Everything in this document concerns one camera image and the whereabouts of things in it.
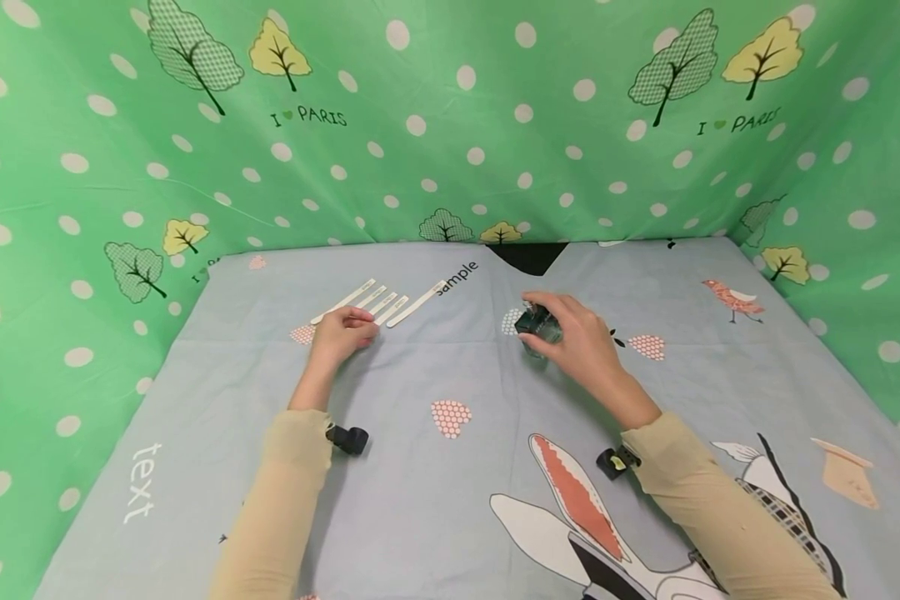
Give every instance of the gray bedsheet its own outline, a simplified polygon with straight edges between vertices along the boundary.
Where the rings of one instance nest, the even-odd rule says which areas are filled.
[[[203,598],[305,326],[369,278],[411,301],[448,285],[342,372],[331,413],[372,443],[335,456],[298,595],[726,597],[633,476],[597,470],[615,425],[513,336],[520,292],[552,289],[606,318],[837,589],[900,598],[900,436],[724,239],[572,244],[543,277],[473,245],[224,258],[36,598]]]

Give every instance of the bird print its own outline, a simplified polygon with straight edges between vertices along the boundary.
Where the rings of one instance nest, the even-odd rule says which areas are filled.
[[[705,280],[705,282],[702,282],[702,284],[710,288],[717,299],[719,299],[719,301],[722,302],[724,306],[727,306],[727,308],[732,311],[732,315],[730,315],[730,323],[737,322],[737,313],[742,314],[743,316],[749,318],[749,320],[751,321],[763,323],[761,318],[752,316],[758,315],[764,311],[763,306],[754,302],[756,301],[756,296],[732,290],[726,285],[717,282],[716,279],[707,279]]]

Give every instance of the black object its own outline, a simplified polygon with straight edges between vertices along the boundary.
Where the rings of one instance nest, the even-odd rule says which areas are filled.
[[[327,440],[350,456],[363,454],[363,449],[367,447],[369,438],[370,435],[360,427],[343,429],[340,425],[334,425],[327,430]]]

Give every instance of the paper strip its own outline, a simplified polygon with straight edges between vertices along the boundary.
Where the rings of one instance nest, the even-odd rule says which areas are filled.
[[[393,299],[396,297],[396,292],[390,292],[387,297],[383,298],[382,301],[377,302],[374,308],[370,309],[370,314],[375,315],[380,312],[381,308],[384,308],[387,304],[393,302]]]
[[[368,289],[370,289],[370,286],[372,286],[372,285],[373,285],[374,283],[376,283],[376,282],[377,282],[376,279],[369,279],[369,280],[367,280],[367,283],[364,283],[364,284],[361,285],[359,288],[357,288],[356,290],[354,290],[354,291],[352,292],[352,294],[350,294],[349,296],[347,296],[347,297],[345,297],[344,299],[342,299],[342,301],[337,302],[337,304],[334,305],[333,308],[331,308],[330,310],[326,310],[326,311],[320,313],[320,314],[319,314],[318,316],[316,316],[316,317],[311,318],[310,324],[312,324],[312,326],[315,326],[315,324],[317,324],[317,323],[319,323],[320,321],[323,320],[323,315],[328,314],[328,313],[332,313],[332,311],[335,311],[335,310],[337,310],[338,308],[341,308],[342,306],[347,306],[347,304],[348,304],[350,301],[352,301],[352,299],[356,298],[357,296],[360,296],[361,294],[363,294],[363,292],[366,292]]]
[[[388,318],[390,318],[396,311],[400,310],[401,306],[403,306],[404,304],[406,304],[408,302],[410,302],[409,296],[401,296],[400,299],[398,299],[398,301],[396,302],[396,304],[393,304],[390,308],[388,308],[386,311],[384,311],[384,314],[380,315],[379,317],[374,318],[373,321],[375,323],[382,323],[382,322],[387,321]]]
[[[443,286],[445,286],[446,284],[448,284],[448,283],[444,282],[443,280],[440,280],[440,282],[437,282],[437,285],[430,288],[430,290],[427,291],[426,294],[417,298],[416,301],[413,301],[413,304],[411,304],[410,306],[407,306],[406,310],[404,310],[402,313],[400,313],[399,315],[394,317],[391,322],[388,322],[387,327],[388,328],[396,327],[396,324],[403,321],[404,318],[411,316],[413,314],[414,310],[417,310],[418,308],[420,308],[420,306],[422,306],[423,303],[428,301],[428,299],[435,296],[437,294],[437,292],[439,292],[440,290],[443,290]]]

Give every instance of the green backdrop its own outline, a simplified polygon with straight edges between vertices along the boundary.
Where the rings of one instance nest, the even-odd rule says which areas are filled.
[[[221,255],[707,235],[900,429],[900,0],[0,1],[0,598]]]

